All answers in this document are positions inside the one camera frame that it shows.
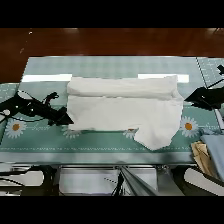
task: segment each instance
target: folded fabric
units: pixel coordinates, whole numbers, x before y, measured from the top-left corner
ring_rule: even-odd
[[[201,171],[212,177],[216,177],[216,173],[208,154],[206,144],[201,141],[194,142],[191,144],[192,151],[194,154],[194,160],[198,164]]]
[[[132,83],[133,88],[121,79],[107,80],[108,83],[105,84],[107,88],[98,85],[98,90],[97,80],[100,84],[105,80],[91,79],[92,87],[90,79],[86,80],[86,87],[85,79],[81,80],[82,88],[77,86],[77,83],[73,85],[73,81],[68,84],[68,92],[79,95],[68,96],[67,112],[74,122],[69,125],[69,129],[94,131],[138,129],[134,140],[151,150],[171,143],[172,137],[179,129],[183,109],[183,98],[177,91],[177,77],[144,80],[149,86],[146,88],[145,83],[141,82],[144,91],[141,91],[140,82],[136,79],[125,79],[130,80],[128,83]],[[119,85],[115,85],[114,88],[113,85],[109,85],[110,82],[116,83],[116,81]]]
[[[67,92],[69,95],[91,97],[156,98],[161,100],[171,100],[174,97],[182,98],[177,91],[176,75],[150,79],[72,77],[68,83]]]
[[[203,135],[201,140],[207,145],[215,169],[224,181],[224,135]]]

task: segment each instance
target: daisy print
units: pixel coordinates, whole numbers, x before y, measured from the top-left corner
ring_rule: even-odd
[[[182,135],[185,137],[194,137],[195,135],[198,135],[199,130],[198,130],[198,124],[194,120],[194,118],[190,117],[182,117],[181,122],[180,122],[180,129],[182,131]]]
[[[123,135],[125,135],[126,138],[132,139],[135,136],[135,129],[128,129],[123,132]]]
[[[8,138],[17,138],[26,130],[26,122],[19,120],[10,120],[6,126],[6,135]]]
[[[62,127],[62,131],[64,132],[63,135],[66,136],[66,138],[77,138],[79,135],[82,134],[81,131],[73,131],[73,130],[69,130],[68,126],[65,125]]]

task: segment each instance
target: gray cloth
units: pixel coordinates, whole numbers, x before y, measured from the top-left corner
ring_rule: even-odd
[[[224,181],[224,135],[203,135],[201,140],[207,145],[219,178]]]

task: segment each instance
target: robotic arm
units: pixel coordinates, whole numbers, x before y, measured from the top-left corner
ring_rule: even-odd
[[[40,102],[28,93],[19,90],[14,97],[0,103],[0,123],[19,112],[29,117],[38,115],[46,118],[49,120],[48,125],[50,126],[54,124],[57,126],[73,124],[73,121],[67,114],[66,107],[62,107],[59,110],[51,108],[51,99],[58,97],[57,93],[53,92]]]

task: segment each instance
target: beige cloth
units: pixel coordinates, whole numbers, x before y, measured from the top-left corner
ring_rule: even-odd
[[[191,144],[191,148],[194,154],[194,160],[201,171],[209,176],[216,177],[206,144],[201,141],[194,142]]]

